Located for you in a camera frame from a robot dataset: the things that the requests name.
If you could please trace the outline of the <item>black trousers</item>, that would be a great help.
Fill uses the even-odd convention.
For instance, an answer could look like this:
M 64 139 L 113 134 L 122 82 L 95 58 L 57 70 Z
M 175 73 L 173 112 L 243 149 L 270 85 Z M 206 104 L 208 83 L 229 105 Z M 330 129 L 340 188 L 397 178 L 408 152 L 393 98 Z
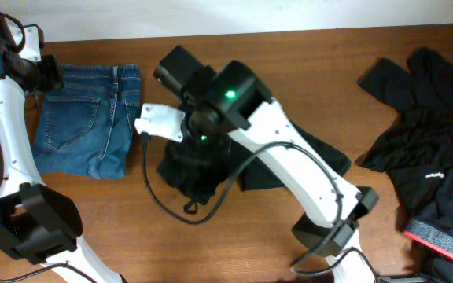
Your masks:
M 344 153 L 312 134 L 309 134 L 295 123 L 292 122 L 292 125 L 302 138 L 304 138 L 305 141 L 312 146 L 312 148 L 340 176 L 343 176 L 348 171 L 352 162 Z M 198 203 L 206 205 L 210 198 L 215 195 L 217 186 L 226 181 L 237 167 L 251 155 L 250 151 L 231 140 L 229 171 L 226 175 L 221 175 L 218 171 L 184 169 L 183 167 L 174 164 L 167 156 L 167 144 L 164 149 L 164 158 L 157 167 L 157 173 L 167 185 L 177 189 L 185 197 L 190 199 L 189 203 L 183 207 L 185 213 L 189 215 L 197 213 L 196 208 L 193 210 L 190 209 L 192 204 Z M 271 173 L 269 168 L 259 158 L 256 158 L 250 163 L 242 171 L 239 178 L 243 191 L 272 189 L 284 186 L 282 181 Z

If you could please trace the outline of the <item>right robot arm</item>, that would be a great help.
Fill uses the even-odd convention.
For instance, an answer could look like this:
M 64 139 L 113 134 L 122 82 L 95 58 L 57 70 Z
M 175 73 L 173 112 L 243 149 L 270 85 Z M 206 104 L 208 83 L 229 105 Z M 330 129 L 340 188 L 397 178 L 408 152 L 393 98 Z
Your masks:
M 234 60 L 216 71 L 176 46 L 153 74 L 179 106 L 142 106 L 135 129 L 144 143 L 153 137 L 169 140 L 168 155 L 187 167 L 199 167 L 203 181 L 220 172 L 219 164 L 233 145 L 247 149 L 249 156 L 229 179 L 234 181 L 259 160 L 295 196 L 304 209 L 292 229 L 306 248 L 299 261 L 323 257 L 337 282 L 378 281 L 359 243 L 359 220 L 378 195 L 339 175 L 292 125 L 250 67 Z

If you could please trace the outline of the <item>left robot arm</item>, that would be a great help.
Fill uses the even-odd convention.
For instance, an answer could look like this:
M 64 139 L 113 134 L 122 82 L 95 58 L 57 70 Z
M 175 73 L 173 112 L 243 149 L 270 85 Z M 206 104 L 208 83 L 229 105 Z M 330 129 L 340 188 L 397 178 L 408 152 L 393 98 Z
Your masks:
M 38 25 L 0 12 L 0 250 L 68 282 L 121 282 L 84 239 L 74 202 L 45 185 L 31 153 L 25 98 L 63 85 L 43 45 Z

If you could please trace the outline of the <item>blue denim jeans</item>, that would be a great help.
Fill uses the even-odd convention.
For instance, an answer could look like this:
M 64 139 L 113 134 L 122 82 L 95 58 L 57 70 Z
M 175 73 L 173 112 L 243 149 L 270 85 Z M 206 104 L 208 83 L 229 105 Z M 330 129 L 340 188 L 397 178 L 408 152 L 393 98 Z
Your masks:
M 31 147 L 38 172 L 124 178 L 134 121 L 141 112 L 136 64 L 63 64 L 63 87 L 45 94 Z

